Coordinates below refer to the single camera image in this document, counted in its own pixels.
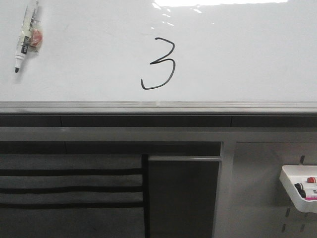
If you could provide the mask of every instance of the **gray frame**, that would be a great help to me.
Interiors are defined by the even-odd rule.
[[[0,102],[1,114],[317,114],[316,102]]]
[[[317,128],[210,127],[0,127],[0,141],[209,141],[222,142],[214,234],[229,237],[233,158],[238,142],[317,143]]]

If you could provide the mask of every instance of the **black marker cap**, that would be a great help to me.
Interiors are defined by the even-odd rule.
[[[296,183],[296,184],[294,184],[294,185],[295,185],[295,187],[296,187],[296,189],[297,189],[298,191],[303,189],[303,185],[300,184],[300,183]]]
[[[300,191],[299,191],[299,194],[300,194],[300,196],[301,196],[302,198],[305,198],[305,197],[306,197],[306,193],[305,193],[304,190],[300,190]]]

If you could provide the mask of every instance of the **gray fabric panel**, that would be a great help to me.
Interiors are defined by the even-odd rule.
[[[143,238],[143,208],[1,209],[1,238]]]
[[[0,155],[0,169],[132,169],[141,156],[129,155]],[[5,177],[2,188],[65,186],[141,186],[142,175]],[[0,203],[56,204],[139,202],[141,192],[0,194]],[[142,238],[143,208],[0,209],[0,238]]]
[[[46,188],[64,186],[141,186],[142,175],[0,177],[1,188]]]
[[[0,203],[89,203],[89,202],[142,202],[141,192],[67,192],[53,194],[0,194]]]
[[[139,155],[0,155],[0,169],[133,169]]]

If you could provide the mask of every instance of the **metal ledge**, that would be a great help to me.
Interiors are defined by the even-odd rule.
[[[0,141],[317,143],[317,128],[0,127]]]
[[[317,115],[317,102],[0,102],[0,114]]]

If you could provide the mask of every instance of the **whiteboard tray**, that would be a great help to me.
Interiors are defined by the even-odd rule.
[[[317,177],[317,166],[284,165],[279,179],[299,211],[317,213],[317,200],[305,200],[294,186],[306,182],[309,177]]]
[[[300,114],[315,115],[317,103],[274,102],[1,102],[2,114]]]

